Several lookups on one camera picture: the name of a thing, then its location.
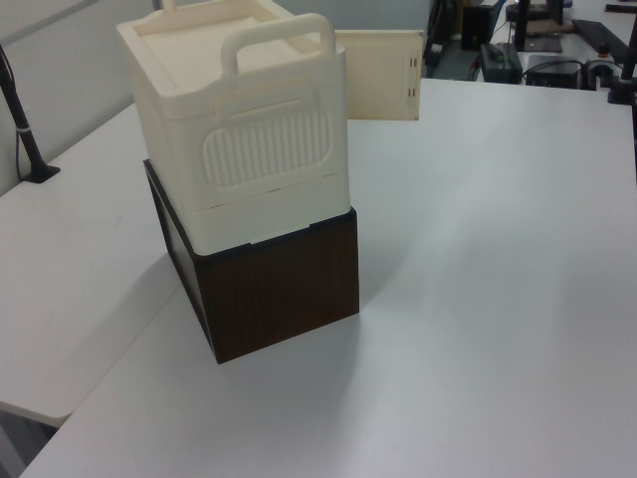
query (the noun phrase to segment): plastic case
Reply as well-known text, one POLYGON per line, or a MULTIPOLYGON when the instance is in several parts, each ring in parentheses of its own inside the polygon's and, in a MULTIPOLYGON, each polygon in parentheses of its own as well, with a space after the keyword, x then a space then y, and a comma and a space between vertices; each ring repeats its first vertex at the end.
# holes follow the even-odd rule
POLYGON ((345 55, 325 17, 166 1, 117 28, 151 163, 197 254, 349 211, 345 55))

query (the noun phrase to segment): white table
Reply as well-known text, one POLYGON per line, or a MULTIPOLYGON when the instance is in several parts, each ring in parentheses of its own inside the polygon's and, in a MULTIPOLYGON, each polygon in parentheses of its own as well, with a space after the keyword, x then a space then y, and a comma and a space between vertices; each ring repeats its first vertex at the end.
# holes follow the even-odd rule
POLYGON ((359 315, 218 365, 179 289, 24 477, 633 477, 629 109, 421 105, 349 123, 359 315))
POLYGON ((179 285, 131 107, 0 199, 0 409, 60 426, 179 285))

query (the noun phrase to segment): container handle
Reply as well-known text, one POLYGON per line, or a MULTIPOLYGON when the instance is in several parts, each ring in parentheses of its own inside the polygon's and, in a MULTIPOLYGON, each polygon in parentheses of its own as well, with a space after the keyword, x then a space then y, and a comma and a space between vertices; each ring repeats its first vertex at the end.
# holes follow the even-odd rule
POLYGON ((320 34, 321 54, 333 55, 336 52, 334 29, 326 17, 317 13, 306 13, 293 18, 273 20, 233 32, 228 35, 228 38, 221 46, 221 68, 223 69, 223 74, 225 76, 239 74, 237 54, 242 48, 313 32, 320 34))
POLYGON ((166 13, 175 11, 175 0, 163 0, 161 2, 163 4, 163 11, 166 13))

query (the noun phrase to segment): ribbed grille panel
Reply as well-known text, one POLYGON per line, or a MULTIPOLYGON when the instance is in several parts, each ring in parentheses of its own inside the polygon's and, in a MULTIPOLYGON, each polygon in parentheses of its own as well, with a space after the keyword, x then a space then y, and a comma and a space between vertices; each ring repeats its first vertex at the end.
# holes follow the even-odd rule
POLYGON ((319 162, 328 148, 324 115, 304 111, 211 132, 204 166, 208 181, 231 186, 319 162))

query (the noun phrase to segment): gray wall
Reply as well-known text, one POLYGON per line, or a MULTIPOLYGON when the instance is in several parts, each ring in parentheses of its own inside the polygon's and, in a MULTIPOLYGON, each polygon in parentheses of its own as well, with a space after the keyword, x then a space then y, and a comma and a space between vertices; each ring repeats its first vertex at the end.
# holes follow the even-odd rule
MULTIPOLYGON (((94 0, 94 3, 85 0, 85 3, 89 5, 45 28, 13 43, 2 43, 15 73, 18 94, 47 161, 132 102, 114 27, 150 13, 152 0, 94 0)), ((195 2, 177 0, 178 5, 185 3, 195 2)), ((430 0, 280 0, 278 3, 295 14, 321 13, 337 29, 424 29, 430 0)), ((0 31, 0 41, 6 37, 7 33, 0 31)), ((0 98, 0 195, 17 183, 14 141, 13 122, 4 98, 0 98)), ((21 157, 25 173, 28 161, 24 150, 21 157)))

